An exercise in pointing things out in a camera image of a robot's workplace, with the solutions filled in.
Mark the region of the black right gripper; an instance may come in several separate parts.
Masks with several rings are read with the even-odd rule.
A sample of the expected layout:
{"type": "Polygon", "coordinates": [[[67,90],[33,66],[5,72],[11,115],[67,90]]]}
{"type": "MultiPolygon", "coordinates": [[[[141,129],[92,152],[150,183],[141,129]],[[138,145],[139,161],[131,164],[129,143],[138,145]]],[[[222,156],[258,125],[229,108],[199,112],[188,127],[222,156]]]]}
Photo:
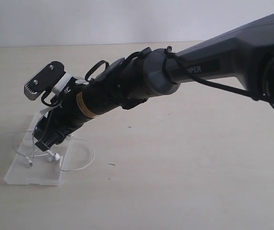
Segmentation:
{"type": "Polygon", "coordinates": [[[36,125],[35,146],[47,151],[64,142],[68,135],[81,128],[91,120],[91,111],[84,102],[84,91],[91,85],[79,84],[65,95],[61,104],[48,112],[36,125]]]}

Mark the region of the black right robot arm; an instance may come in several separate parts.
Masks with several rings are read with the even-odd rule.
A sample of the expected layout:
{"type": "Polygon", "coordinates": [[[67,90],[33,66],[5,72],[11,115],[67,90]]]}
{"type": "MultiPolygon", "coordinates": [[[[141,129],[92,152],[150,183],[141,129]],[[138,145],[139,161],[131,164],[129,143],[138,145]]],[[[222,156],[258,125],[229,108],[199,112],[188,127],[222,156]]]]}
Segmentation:
{"type": "Polygon", "coordinates": [[[86,122],[115,108],[129,110],[170,95],[185,82],[268,102],[274,109],[274,13],[174,53],[145,48],[112,64],[97,63],[78,84],[71,77],[34,128],[42,151],[61,144],[86,122]],[[91,74],[100,64],[105,69],[91,74]]]}

